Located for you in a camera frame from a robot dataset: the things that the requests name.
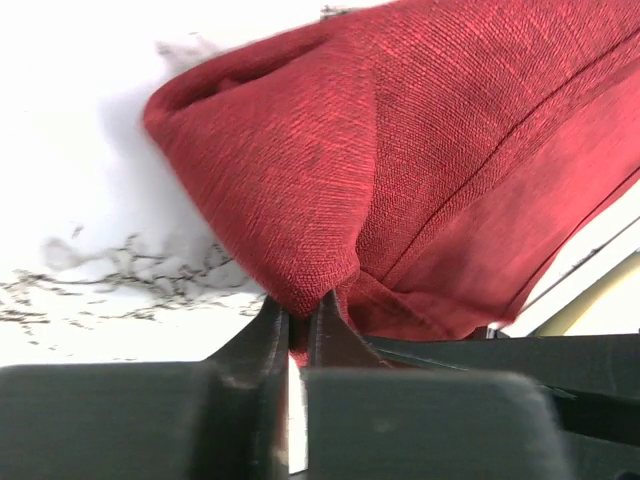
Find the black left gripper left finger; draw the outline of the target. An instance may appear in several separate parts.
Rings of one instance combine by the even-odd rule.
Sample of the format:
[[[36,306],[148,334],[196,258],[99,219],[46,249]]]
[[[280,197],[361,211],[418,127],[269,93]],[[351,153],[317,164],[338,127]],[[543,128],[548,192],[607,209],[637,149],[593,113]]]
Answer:
[[[196,362],[1,371],[5,479],[284,479],[289,318],[273,300]]]

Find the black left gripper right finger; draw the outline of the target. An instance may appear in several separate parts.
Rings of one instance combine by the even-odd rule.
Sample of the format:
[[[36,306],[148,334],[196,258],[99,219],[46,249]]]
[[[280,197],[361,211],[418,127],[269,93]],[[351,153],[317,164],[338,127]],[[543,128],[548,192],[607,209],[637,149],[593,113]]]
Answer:
[[[342,319],[311,318],[310,479],[570,479],[551,405],[505,372],[392,368]]]

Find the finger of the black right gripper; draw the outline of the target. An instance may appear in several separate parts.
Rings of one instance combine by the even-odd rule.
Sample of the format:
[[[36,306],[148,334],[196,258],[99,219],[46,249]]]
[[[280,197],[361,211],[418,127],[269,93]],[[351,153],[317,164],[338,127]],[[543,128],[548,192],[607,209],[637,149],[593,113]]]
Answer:
[[[492,370],[532,378],[563,429],[639,445],[639,336],[559,336],[408,342],[369,337],[389,360],[427,369]]]

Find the dark red cloth napkin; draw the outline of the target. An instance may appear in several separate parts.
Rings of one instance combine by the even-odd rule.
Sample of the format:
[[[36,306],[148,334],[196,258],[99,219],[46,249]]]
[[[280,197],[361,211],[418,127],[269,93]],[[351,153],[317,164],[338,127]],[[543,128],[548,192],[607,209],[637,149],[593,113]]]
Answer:
[[[365,335],[511,323],[639,177],[635,1],[396,1],[208,60],[144,125],[230,255],[296,319]]]

